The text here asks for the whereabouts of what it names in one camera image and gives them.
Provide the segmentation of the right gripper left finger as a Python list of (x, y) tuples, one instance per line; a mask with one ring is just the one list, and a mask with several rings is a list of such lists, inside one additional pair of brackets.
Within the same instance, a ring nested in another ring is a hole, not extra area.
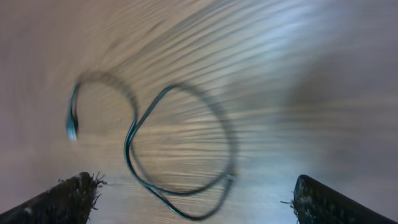
[(80, 172), (1, 214), (1, 224), (86, 224), (96, 207), (99, 175)]

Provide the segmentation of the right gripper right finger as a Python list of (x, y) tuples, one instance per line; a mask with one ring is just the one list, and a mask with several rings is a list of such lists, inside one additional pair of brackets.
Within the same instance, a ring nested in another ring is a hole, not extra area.
[(397, 224), (304, 174), (298, 176), (293, 194), (288, 204), (299, 224)]

